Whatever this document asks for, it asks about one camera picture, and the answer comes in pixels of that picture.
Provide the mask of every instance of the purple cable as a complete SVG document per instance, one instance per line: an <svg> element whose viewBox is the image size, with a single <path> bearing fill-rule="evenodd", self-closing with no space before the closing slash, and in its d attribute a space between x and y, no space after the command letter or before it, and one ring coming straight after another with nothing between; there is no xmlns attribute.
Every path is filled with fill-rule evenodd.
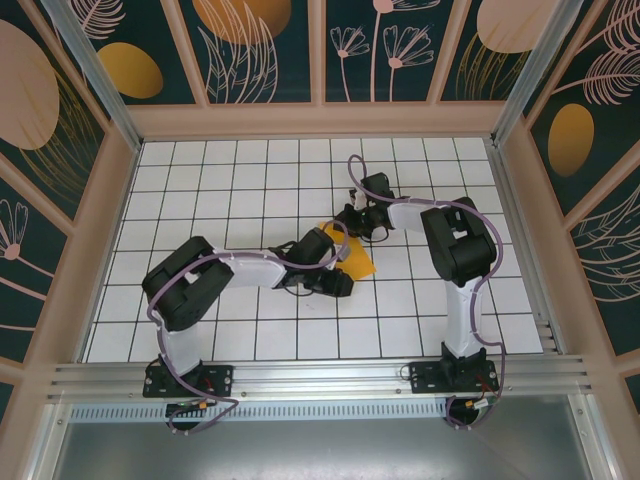
<svg viewBox="0 0 640 480"><path fill-rule="evenodd" d="M360 155L351 155L349 157L349 160L347 160L347 169L349 170L349 176L351 177L351 180L353 181L353 183L356 185L356 187L361 190L365 195L371 197L371 198L375 198L376 200L381 200L383 202L387 202L387 203L417 203L417 204L421 204L421 205L427 205L427 206L440 206L440 205L444 205L444 206L449 206L449 207L456 207L456 208L460 208L462 210L465 210L469 213L471 213L472 215L475 215L476 217L478 217L480 220L482 220L482 222L489 228L489 230L491 231L491 233L493 233L493 235L496 238L496 244L498 245L498 257L496 259L496 263L493 266L493 268L491 269L491 271L484 277L482 277L482 279L476 284L476 286L474 287L473 291L471 292L471 331L473 332L473 336L475 337L476 340L478 340L478 342L480 342L482 345L485 345L487 347L500 347L500 385L498 386L498 391L496 392L496 397L497 400L500 399L500 397L502 397L502 389L504 386L504 376L505 376L505 364L506 364L506 351L504 348L504 343L503 342L488 342L486 341L484 338L482 338L480 336L480 334L478 333L478 327L477 327L477 323L476 323L476 316L475 316L475 305L476 305L476 300L478 298L478 291L480 290L480 287L482 287L483 284L485 284L486 282L489 281L489 279L496 273L496 271L498 270L498 268L500 268L500 265L502 264L502 259L504 256L504 244L502 243L502 239L500 238L500 233L498 232L498 229L495 227L495 225L493 225L491 223L491 221L485 217L483 214L481 214L480 212L478 212L475 208L469 207L468 205L464 205L463 203L458 203L458 202L449 202L447 200L428 200L428 199L424 199L424 198L396 198L396 199L389 199L388 197L383 197L381 195L377 195L373 192L370 192L369 190L367 190L355 177L355 175L353 174L353 168L351 166L353 159L357 158L358 161L362 164L362 168L364 170L364 176L367 176L367 166L364 162L364 159L360 156ZM466 427L467 430L471 430L471 426L470 425L465 425L462 422L456 420L455 418L453 418L450 415L450 411L451 411L451 404L453 403L453 401L456 399L456 396L452 396L447 400L447 404L445 407L445 420L447 421L447 423L449 425L451 425L452 427L458 429L459 427ZM485 413L482 418L480 418L480 420L475 422L475 427L480 426L482 423L484 423L489 416L492 414L493 410L494 410L494 406L496 404L494 403L491 408L489 408L489 410L487 411L487 413Z"/></svg>
<svg viewBox="0 0 640 480"><path fill-rule="evenodd" d="M326 230L329 225L337 225L338 227L340 227L340 229L343 232L347 231L346 225L344 225L342 222L340 222L338 220L330 220L330 221L326 222L324 224L324 226L322 227L322 230ZM266 254L263 254L263 253L256 253L256 252L235 252L235 253L234 252L220 252L220 253L214 253L214 254L207 255L207 256L204 256L202 258L199 258L198 260L194 261L190 265L186 266L180 272L178 272L175 276L173 276L160 290L158 290L158 292L149 301L149 307L147 308L147 317L149 317L149 319L152 322L155 322L155 324L157 325L158 346L160 347L160 354L161 354L162 359L164 360L165 365L169 369L169 372L171 373L173 378L175 378L175 380L182 387L184 387L185 389L187 389L191 393L194 393L195 395L198 395L198 396L202 397L203 399L213 400L215 402L224 402L224 403L230 403L231 404L231 406L225 408L222 412L220 412L218 415L216 415L211 420L209 420L209 421L207 421L205 423L201 423L201 424L195 426L194 428L192 428L191 430L185 430L185 431L178 430L173 425L173 420L176 417L176 415L179 415L180 413L182 413L184 411L184 410L176 410L173 413L173 415L171 415L171 417L169 417L169 427L171 428L171 431L174 434L180 432L182 435L187 436L190 433L193 434L193 433L198 433L198 432L201 432L203 430L206 430L207 428L211 427L216 422L218 422L218 420L220 420L222 417L224 417L229 412L231 412L231 410L236 408L240 402L238 402L238 400L236 400L235 398L219 397L217 395L211 395L210 393L206 393L206 392L203 392L201 390L198 390L197 388L192 387L191 385L189 385L187 382L185 382L180 377L180 375L178 375L178 372L176 371L175 367L173 366L173 363L171 362L171 359L169 358L169 355L167 354L166 345L164 344L164 338L162 337L162 320L156 318L153 315L153 311L155 310L155 307L156 307L156 305L158 303L158 300L160 300L160 298L162 298L162 296L165 293L167 293L167 291L171 287L173 287L178 281L180 281L180 279L182 279L187 273L191 272L193 269L199 267L200 265L203 265L203 264L208 263L208 262L212 262L213 260L219 260L219 259L223 259L223 258L230 258L230 259L233 259L233 258L259 258L259 259L269 259L269 260L271 260L273 262L276 262L276 263L279 263L281 265L284 265L284 266L287 266L287 267L296 268L296 269L299 269L299 270L315 270L317 268L324 268L324 267L330 265L331 263L333 263L334 261L338 261L342 257L342 255L347 252L347 250L349 248L348 242L349 242L349 237L348 237L348 235L344 234L344 238L342 239L342 245L340 246L340 250L338 250L335 253L335 255L333 255L331 258L329 258L329 259L327 259L327 260L325 260L323 262L316 263L314 265L301 265L301 264L298 264L298 263L292 263L292 262L289 262L287 260L283 260L283 259L278 258L278 257L273 256L273 255L266 255Z"/></svg>

